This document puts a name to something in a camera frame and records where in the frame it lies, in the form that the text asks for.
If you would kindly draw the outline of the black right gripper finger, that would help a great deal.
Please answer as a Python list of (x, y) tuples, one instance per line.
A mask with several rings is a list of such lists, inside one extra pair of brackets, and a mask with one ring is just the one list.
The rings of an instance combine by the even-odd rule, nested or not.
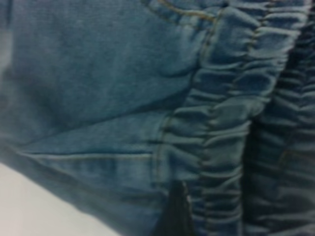
[(186, 185), (182, 181), (172, 184), (167, 206), (154, 228), (155, 236), (195, 235)]

